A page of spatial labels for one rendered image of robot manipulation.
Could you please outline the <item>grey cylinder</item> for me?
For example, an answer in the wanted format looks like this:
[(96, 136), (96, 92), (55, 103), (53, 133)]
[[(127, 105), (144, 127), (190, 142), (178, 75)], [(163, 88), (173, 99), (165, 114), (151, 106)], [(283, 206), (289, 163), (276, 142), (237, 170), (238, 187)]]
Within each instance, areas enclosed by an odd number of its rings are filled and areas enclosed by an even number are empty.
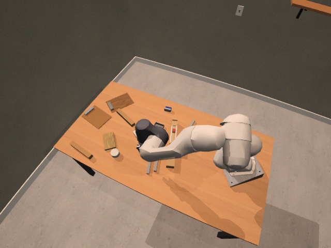
[(111, 150), (110, 154), (113, 158), (117, 158), (119, 156), (119, 150), (114, 148)]

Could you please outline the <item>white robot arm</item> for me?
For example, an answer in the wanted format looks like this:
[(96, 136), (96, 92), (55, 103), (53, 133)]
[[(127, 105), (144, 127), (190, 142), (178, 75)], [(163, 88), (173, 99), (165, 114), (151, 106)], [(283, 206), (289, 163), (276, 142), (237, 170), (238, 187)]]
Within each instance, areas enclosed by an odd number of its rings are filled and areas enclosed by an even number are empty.
[(222, 127), (187, 127), (166, 147), (168, 133), (148, 119), (139, 120), (133, 133), (141, 146), (140, 156), (147, 162), (217, 150), (213, 162), (218, 168), (226, 169), (231, 176), (252, 175), (255, 171), (253, 156), (261, 151), (262, 141), (251, 134), (250, 118), (242, 114), (229, 115), (220, 125)]

